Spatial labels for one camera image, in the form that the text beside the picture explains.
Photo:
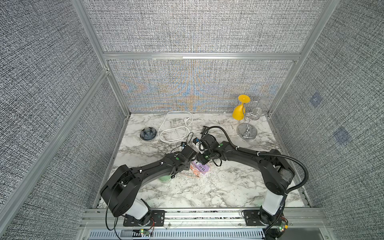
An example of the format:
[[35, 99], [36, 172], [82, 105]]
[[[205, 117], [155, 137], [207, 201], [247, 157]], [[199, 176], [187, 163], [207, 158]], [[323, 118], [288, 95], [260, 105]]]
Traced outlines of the purple power strip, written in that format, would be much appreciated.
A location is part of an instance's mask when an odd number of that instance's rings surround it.
[[211, 167], [209, 164], [202, 165], [198, 161], [193, 161], [191, 162], [190, 169], [196, 176], [200, 177], [206, 175], [211, 170]]

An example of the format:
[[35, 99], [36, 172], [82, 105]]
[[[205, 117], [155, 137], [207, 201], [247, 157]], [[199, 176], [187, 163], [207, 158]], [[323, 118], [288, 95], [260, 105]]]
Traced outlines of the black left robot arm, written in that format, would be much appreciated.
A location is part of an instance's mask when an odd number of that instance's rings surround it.
[[121, 165], [102, 187], [100, 195], [114, 217], [128, 215], [145, 224], [150, 219], [151, 208], [137, 198], [140, 188], [158, 178], [189, 170], [196, 155], [193, 148], [186, 146], [142, 167]]

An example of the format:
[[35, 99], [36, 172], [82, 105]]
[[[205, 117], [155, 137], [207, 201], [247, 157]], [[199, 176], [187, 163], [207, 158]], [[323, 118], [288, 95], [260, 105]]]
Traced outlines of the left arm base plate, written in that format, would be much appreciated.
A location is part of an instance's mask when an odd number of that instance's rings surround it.
[[165, 220], [164, 210], [150, 210], [141, 219], [136, 219], [133, 216], [125, 215], [123, 226], [124, 227], [144, 227], [151, 226], [162, 227]]

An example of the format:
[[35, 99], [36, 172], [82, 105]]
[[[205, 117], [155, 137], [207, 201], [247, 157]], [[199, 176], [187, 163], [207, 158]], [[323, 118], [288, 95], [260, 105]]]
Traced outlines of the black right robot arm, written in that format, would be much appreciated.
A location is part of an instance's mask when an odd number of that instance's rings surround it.
[[[259, 221], [265, 226], [276, 224], [283, 216], [288, 194], [303, 187], [309, 179], [308, 169], [299, 160], [282, 155], [276, 149], [263, 152], [239, 147], [220, 126], [205, 127], [201, 137], [194, 138], [193, 143], [200, 151], [197, 159], [202, 164], [220, 160], [217, 164], [220, 167], [223, 161], [237, 162], [262, 174], [267, 192], [259, 210]], [[297, 164], [304, 172], [304, 179], [293, 187], [290, 184], [296, 172], [288, 161]]]

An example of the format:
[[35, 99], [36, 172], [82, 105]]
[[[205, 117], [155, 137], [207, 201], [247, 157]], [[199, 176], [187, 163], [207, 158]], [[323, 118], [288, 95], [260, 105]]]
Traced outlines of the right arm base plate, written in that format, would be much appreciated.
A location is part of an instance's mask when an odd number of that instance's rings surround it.
[[261, 221], [259, 210], [243, 210], [242, 216], [247, 227], [268, 226], [268, 224]]

